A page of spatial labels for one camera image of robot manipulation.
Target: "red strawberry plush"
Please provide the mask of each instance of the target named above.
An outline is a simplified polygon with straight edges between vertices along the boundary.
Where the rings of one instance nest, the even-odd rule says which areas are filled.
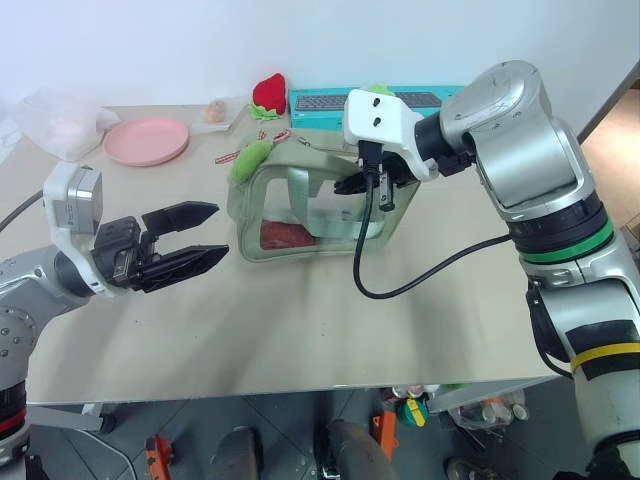
[[[256,88],[253,89],[253,103],[267,110],[275,109],[278,115],[282,115],[287,108],[287,91],[284,85],[284,77],[276,73],[258,83]]]

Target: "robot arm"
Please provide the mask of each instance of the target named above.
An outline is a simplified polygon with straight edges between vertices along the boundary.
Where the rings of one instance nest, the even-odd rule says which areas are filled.
[[[536,345],[555,371],[546,355],[570,364],[563,373],[575,381],[587,443],[596,459],[617,448],[640,476],[640,275],[575,136],[551,114],[538,70],[497,65],[424,119],[364,91],[351,92],[345,111],[364,177],[381,168],[388,188],[432,180],[434,168],[448,176],[477,165],[529,281]],[[376,144],[393,153],[376,157]],[[336,193],[361,192],[363,183],[347,179]]]
[[[44,203],[55,246],[0,263],[0,474],[28,478],[38,460],[28,448],[25,379],[29,356],[51,319],[86,305],[93,295],[152,292],[205,273],[226,245],[191,246],[160,255],[155,242],[209,218],[213,204],[185,202],[100,226],[102,179],[95,170],[59,164],[47,179]]]

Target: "clear plastic bag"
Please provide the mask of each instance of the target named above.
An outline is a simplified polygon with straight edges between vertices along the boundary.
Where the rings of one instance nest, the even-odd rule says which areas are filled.
[[[23,98],[11,118],[35,144],[68,162],[99,145],[104,132],[120,122],[109,110],[50,89]]]

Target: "orange object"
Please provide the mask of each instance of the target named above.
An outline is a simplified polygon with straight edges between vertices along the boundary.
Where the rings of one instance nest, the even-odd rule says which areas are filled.
[[[144,442],[147,455],[147,472],[152,480],[171,480],[169,465],[173,457],[173,449],[168,440],[160,435],[147,438]]]
[[[396,439],[396,414],[393,412],[382,412],[382,415],[373,417],[373,430],[376,441],[384,454],[391,460],[393,449],[398,448],[400,443]]]

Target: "cable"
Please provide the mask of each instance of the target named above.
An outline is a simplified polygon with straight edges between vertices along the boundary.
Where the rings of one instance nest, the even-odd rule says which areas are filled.
[[[138,480],[138,475],[136,474],[135,468],[133,468],[133,463],[131,463],[131,460],[129,460],[129,457],[127,457],[124,453],[122,453],[117,448],[112,447],[107,442],[105,442],[101,438],[98,438],[97,436],[95,436],[92,433],[89,433],[89,432],[87,432],[85,430],[76,430],[76,432],[82,433],[83,435],[86,435],[89,438],[93,438],[96,442],[98,442],[100,445],[102,445],[106,449],[111,450],[116,455],[122,457],[124,459],[124,461],[127,462],[127,467],[129,467],[129,470],[131,471],[131,476],[133,477],[133,480]]]
[[[31,195],[29,198],[27,198],[24,202],[22,202],[18,206],[18,208],[16,208],[13,212],[7,215],[7,218],[5,218],[4,220],[2,220],[2,222],[0,222],[0,232],[2,232],[2,230],[7,228],[7,226],[11,222],[13,222],[18,217],[18,215],[20,215],[22,212],[24,212],[27,208],[29,208],[31,205],[36,203],[41,198],[42,198],[42,190],[39,190],[33,195]]]
[[[569,372],[567,372],[566,370],[561,369],[560,367],[558,367],[557,365],[555,365],[550,359],[549,356],[547,355],[547,353],[542,349],[542,347],[540,346],[540,344],[538,344],[538,341],[535,341],[536,344],[536,349],[538,350],[538,354],[540,355],[540,358],[542,359],[542,361],[544,362],[544,364],[549,367],[551,370],[553,370],[555,373],[557,373],[558,375],[562,375],[565,378],[568,378],[569,380],[573,381],[573,375],[571,375]]]
[[[563,376],[565,378],[568,378],[569,380],[573,381],[573,375],[571,375],[571,373],[567,372],[566,370],[563,370],[562,368],[560,368],[556,364],[554,364],[551,361],[551,359],[549,358],[549,355],[547,354],[547,352],[544,351],[544,348],[542,347],[542,344],[538,341],[538,337],[535,334],[536,327],[535,327],[535,324],[534,324],[533,317],[531,317],[531,329],[534,332],[533,333],[533,341],[536,344],[536,350],[538,350],[538,355],[540,355],[540,358],[542,359],[542,362],[547,367],[549,367],[550,370],[554,371],[558,375],[561,375],[561,376]]]
[[[469,255],[470,253],[511,240],[511,237],[509,235],[502,235],[501,237],[496,237],[489,240],[485,240],[484,242],[476,243],[475,245],[471,245],[470,247],[467,247],[464,250],[460,250],[458,253],[451,255],[446,260],[440,262],[435,267],[426,271],[425,273],[420,275],[418,278],[410,281],[409,283],[403,285],[402,287],[399,287],[399,288],[396,288],[395,290],[391,290],[390,292],[384,292],[384,293],[370,292],[365,288],[365,286],[362,284],[362,280],[360,279],[360,260],[362,258],[362,248],[364,246],[364,241],[367,236],[367,229],[369,227],[369,221],[371,220],[371,210],[373,208],[373,186],[375,181],[374,175],[375,174],[373,173],[367,173],[365,175],[365,184],[366,184],[365,207],[364,207],[364,213],[362,216],[362,226],[360,227],[360,234],[358,235],[358,242],[356,243],[356,253],[355,253],[355,256],[353,257],[353,280],[356,282],[356,286],[358,287],[358,290],[360,290],[360,292],[362,292],[363,295],[369,298],[373,298],[374,300],[383,300],[386,298],[396,297],[412,289],[416,285],[419,285],[420,283],[424,282],[427,278],[438,273],[440,270],[448,267],[453,262],[460,260],[462,257]]]

